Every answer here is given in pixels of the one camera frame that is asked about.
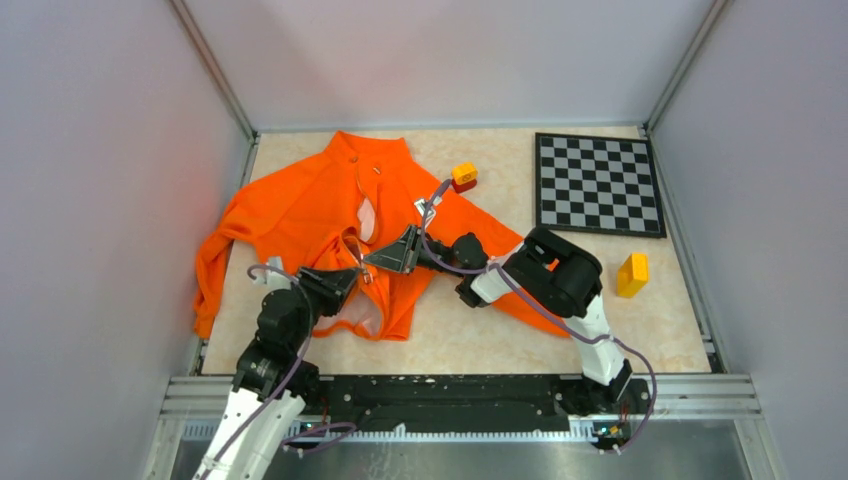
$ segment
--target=white wall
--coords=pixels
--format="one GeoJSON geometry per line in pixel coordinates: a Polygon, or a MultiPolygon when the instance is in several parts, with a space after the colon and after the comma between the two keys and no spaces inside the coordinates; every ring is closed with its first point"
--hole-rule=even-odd
{"type": "Polygon", "coordinates": [[[789,478],[844,478],[848,6],[736,2],[656,135],[789,478]]]}
{"type": "Polygon", "coordinates": [[[711,0],[191,0],[254,126],[641,123],[711,0]]]}
{"type": "Polygon", "coordinates": [[[3,2],[0,476],[138,478],[245,154],[166,2],[3,2]]]}

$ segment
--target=yellow block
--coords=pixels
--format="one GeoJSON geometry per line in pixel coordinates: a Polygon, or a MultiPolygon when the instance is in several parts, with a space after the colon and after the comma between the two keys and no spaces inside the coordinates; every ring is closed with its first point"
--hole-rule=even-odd
{"type": "Polygon", "coordinates": [[[462,185],[477,178],[477,168],[474,167],[473,163],[465,162],[451,170],[451,176],[457,185],[462,185]]]}
{"type": "Polygon", "coordinates": [[[633,253],[618,269],[618,295],[633,298],[648,280],[648,256],[644,253],[633,253]]]}

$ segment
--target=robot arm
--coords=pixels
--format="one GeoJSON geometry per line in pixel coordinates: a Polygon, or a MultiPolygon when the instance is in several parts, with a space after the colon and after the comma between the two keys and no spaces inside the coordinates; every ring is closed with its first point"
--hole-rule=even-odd
{"type": "MultiPolygon", "coordinates": [[[[589,252],[553,234],[535,228],[512,253],[495,259],[501,269],[486,268],[482,273],[457,274],[434,262],[424,250],[433,252],[441,263],[460,271],[479,272],[490,265],[480,241],[473,233],[458,238],[451,247],[422,237],[416,225],[407,227],[401,238],[363,259],[366,263],[399,273],[423,266],[462,277],[456,287],[460,299],[470,307],[484,307],[520,286],[542,307],[564,319],[572,331],[593,339],[610,335],[601,296],[601,264],[589,252]]],[[[609,401],[624,392],[632,369],[612,339],[596,343],[577,342],[583,375],[600,389],[609,401]]]]}
{"type": "Polygon", "coordinates": [[[297,286],[265,296],[259,328],[239,357],[224,416],[193,478],[263,478],[292,422],[316,395],[318,367],[302,361],[298,349],[319,316],[341,310],[359,275],[358,269],[301,268],[297,286]]]}

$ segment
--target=black chessboard square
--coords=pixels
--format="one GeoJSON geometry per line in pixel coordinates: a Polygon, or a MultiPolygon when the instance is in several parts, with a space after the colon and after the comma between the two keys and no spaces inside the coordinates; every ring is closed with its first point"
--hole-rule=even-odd
{"type": "Polygon", "coordinates": [[[666,236],[651,145],[644,140],[536,134],[536,224],[666,236]]]}

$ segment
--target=red block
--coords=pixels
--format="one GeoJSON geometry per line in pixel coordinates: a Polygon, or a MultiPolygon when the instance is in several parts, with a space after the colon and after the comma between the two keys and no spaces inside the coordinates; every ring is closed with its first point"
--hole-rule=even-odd
{"type": "Polygon", "coordinates": [[[451,180],[451,186],[453,187],[453,191],[456,193],[467,192],[471,190],[477,185],[477,179],[471,180],[468,183],[463,183],[462,185],[457,185],[456,180],[451,180]]]}

